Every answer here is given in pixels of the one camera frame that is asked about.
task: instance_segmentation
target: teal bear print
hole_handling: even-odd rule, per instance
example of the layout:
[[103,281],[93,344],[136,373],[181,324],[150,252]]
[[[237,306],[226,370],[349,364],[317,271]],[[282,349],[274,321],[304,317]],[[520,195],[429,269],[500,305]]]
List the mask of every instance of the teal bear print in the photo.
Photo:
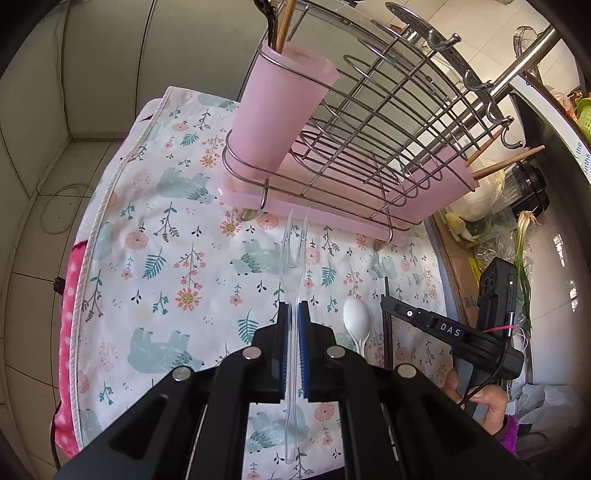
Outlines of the teal bear print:
[[169,199],[189,199],[209,205],[213,201],[206,188],[209,177],[198,173],[192,179],[181,176],[181,171],[174,167],[164,170],[156,191],[161,197]]
[[200,93],[197,99],[203,106],[217,106],[231,112],[238,108],[238,104],[233,100],[227,100],[215,95],[209,95],[208,93]]
[[380,261],[379,255],[373,255],[367,271],[373,280],[384,277],[394,280],[398,277],[398,272],[396,271],[392,257],[383,257]]
[[136,328],[131,336],[127,361],[134,370],[143,374],[168,373],[174,367],[187,365],[195,371],[205,365],[194,359],[188,352],[189,336],[175,331],[168,342],[152,342],[152,332]]
[[152,130],[146,137],[146,141],[156,140],[158,138],[158,134],[160,133],[160,129],[162,128],[162,124],[160,122],[156,122],[152,127]]
[[79,410],[80,430],[82,431],[82,444],[87,446],[103,431],[96,413],[92,410]]
[[258,240],[242,242],[244,255],[230,260],[238,275],[249,273],[274,273],[279,274],[279,244],[275,248],[261,248]]
[[[302,409],[299,406],[295,407],[295,422],[290,420],[287,425],[288,437],[291,437],[295,431],[296,442],[301,442],[308,436],[310,429],[306,425]],[[263,448],[285,443],[285,418],[271,421],[266,413],[259,412],[251,417],[250,421],[255,431],[250,438],[246,439],[246,449],[249,453],[260,452]]]
[[104,260],[111,254],[113,240],[113,224],[106,222],[100,227],[96,237],[95,249],[92,252],[92,260]]
[[353,340],[351,335],[349,335],[347,332],[335,333],[335,340],[337,345],[344,346],[349,350],[357,352],[357,345],[355,345],[355,340]]

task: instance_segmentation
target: wooden chopstick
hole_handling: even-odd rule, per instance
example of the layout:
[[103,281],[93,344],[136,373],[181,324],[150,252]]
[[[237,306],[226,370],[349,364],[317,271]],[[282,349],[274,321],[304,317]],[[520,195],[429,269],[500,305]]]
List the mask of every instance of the wooden chopstick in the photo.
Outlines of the wooden chopstick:
[[479,147],[478,150],[476,150],[472,155],[470,155],[468,157],[468,160],[466,160],[466,167],[469,167],[470,165],[472,165],[472,163],[478,157],[480,157],[484,153],[484,151],[488,147],[490,147],[497,138],[499,138],[501,136],[502,133],[503,133],[503,126],[501,125],[499,127],[499,129],[493,134],[492,138],[489,138],[483,146]]
[[520,153],[519,155],[516,155],[515,157],[511,157],[511,158],[507,158],[506,160],[502,160],[499,163],[495,163],[494,165],[491,165],[490,167],[483,168],[481,170],[474,172],[472,174],[472,178],[474,180],[482,180],[484,177],[492,175],[493,173],[496,173],[499,170],[503,170],[504,168],[507,168],[509,165],[513,165],[513,163],[517,163],[517,162],[519,162],[519,160],[523,160],[524,158],[530,157],[545,148],[546,148],[545,145],[540,145],[539,147],[535,147],[535,148],[532,148],[531,150]]
[[279,53],[283,52],[287,31],[290,29],[291,19],[294,15],[296,5],[297,0],[287,0],[285,7],[282,9],[283,14],[279,20],[279,28],[277,29],[277,51]]

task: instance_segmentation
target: red string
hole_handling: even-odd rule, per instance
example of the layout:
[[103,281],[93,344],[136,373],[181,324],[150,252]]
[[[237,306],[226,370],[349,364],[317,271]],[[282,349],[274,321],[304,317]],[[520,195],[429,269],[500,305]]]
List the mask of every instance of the red string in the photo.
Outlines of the red string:
[[502,327],[494,327],[489,328],[488,330],[483,330],[482,333],[498,332],[499,330],[509,330],[512,328],[515,328],[515,325],[503,325]]

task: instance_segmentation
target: green basket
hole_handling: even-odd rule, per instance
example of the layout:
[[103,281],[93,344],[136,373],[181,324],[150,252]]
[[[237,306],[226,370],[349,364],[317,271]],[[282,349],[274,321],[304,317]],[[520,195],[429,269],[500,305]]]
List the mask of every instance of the green basket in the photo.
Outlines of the green basket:
[[591,98],[581,98],[577,105],[577,114],[579,120],[579,128],[587,137],[587,140],[591,142]]

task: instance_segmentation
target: purple sleeve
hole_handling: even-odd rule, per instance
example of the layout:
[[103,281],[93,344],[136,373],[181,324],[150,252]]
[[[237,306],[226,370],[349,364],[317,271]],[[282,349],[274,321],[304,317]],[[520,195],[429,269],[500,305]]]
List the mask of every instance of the purple sleeve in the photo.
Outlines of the purple sleeve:
[[517,422],[515,416],[507,415],[507,423],[502,429],[503,436],[500,439],[500,443],[515,456],[517,456],[517,453],[515,452],[515,444],[517,443],[518,428],[519,423]]

